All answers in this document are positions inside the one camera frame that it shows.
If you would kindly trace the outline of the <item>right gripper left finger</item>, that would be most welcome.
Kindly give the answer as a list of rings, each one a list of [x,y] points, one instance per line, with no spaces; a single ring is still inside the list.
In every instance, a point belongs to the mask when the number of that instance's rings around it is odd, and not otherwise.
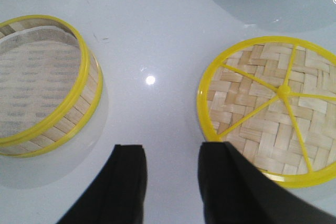
[[[59,223],[142,223],[146,155],[141,145],[115,145],[103,169]]]

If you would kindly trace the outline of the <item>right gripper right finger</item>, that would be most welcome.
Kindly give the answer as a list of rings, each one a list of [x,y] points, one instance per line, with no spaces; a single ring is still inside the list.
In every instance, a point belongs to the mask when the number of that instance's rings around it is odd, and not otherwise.
[[[198,184],[206,223],[335,223],[263,175],[229,142],[204,142]]]

